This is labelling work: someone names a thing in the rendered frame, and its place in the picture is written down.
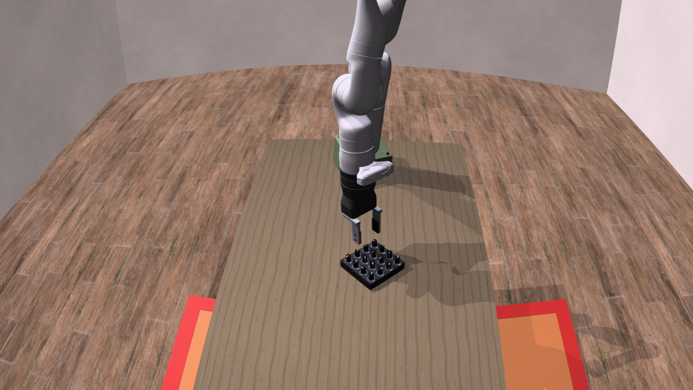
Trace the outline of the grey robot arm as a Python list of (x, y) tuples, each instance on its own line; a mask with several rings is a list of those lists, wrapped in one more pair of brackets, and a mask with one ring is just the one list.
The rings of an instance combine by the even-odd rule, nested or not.
[(406, 0), (357, 0), (356, 21), (346, 55), (349, 73), (340, 76), (332, 86), (339, 144), (347, 152), (366, 152), (374, 146), (376, 153), (380, 147), (391, 75), (391, 59), (384, 46), (397, 34), (405, 3)]

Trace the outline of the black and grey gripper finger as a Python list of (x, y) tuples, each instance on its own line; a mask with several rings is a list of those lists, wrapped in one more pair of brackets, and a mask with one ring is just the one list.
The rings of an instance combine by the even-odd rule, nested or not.
[(348, 219), (350, 222), (352, 222), (352, 228), (353, 228), (353, 241), (356, 242), (358, 245), (361, 244), (361, 221), (358, 219), (350, 219), (348, 216), (343, 214), (345, 219)]
[(383, 209), (378, 206), (373, 209), (372, 230), (376, 233), (381, 232), (381, 212)]

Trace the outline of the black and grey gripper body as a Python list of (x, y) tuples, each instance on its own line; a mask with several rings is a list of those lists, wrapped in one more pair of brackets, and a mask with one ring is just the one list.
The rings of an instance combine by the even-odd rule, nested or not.
[(350, 219), (373, 210), (377, 206), (374, 192), (376, 181), (391, 175), (391, 162), (375, 162), (374, 146), (366, 152), (352, 153), (339, 149), (341, 211)]

